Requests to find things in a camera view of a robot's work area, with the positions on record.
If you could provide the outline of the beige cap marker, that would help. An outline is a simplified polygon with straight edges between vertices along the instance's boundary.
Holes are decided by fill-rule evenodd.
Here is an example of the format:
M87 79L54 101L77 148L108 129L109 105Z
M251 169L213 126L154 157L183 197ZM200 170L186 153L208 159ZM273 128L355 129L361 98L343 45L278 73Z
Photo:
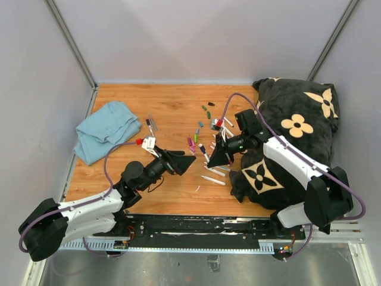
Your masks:
M219 185L222 185L222 186L226 185L225 182L217 180L217 179L214 179L214 178L211 178L211 177L208 177L208 176L201 175L201 177L203 179L207 180L207 181L213 182L214 184L219 184Z

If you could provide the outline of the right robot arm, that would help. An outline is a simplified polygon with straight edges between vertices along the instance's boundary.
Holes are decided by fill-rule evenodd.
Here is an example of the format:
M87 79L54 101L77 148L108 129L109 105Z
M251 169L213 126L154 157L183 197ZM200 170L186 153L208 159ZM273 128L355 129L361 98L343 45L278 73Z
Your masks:
M311 159L294 148L284 136L271 135L269 130L263 130L257 116L251 109L237 113L235 118L241 134L227 138L220 132L207 166L232 164L236 153L262 149L264 157L285 169L305 189L303 202L287 206L270 216L271 234L284 238L294 226L307 224L329 234L331 223L342 218L354 206L346 172L340 167L331 169Z

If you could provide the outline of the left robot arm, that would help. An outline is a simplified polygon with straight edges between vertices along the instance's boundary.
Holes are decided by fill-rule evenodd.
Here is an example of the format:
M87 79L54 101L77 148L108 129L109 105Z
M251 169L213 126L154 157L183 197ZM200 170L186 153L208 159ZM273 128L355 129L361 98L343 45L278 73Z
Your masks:
M109 232L124 234L124 210L142 198L140 192L157 183L165 173L183 175L196 159L184 151L159 147L154 147L153 157L146 166L139 161L128 163L120 180L111 183L106 191L75 201L41 201L18 228L20 251L39 262L72 240Z

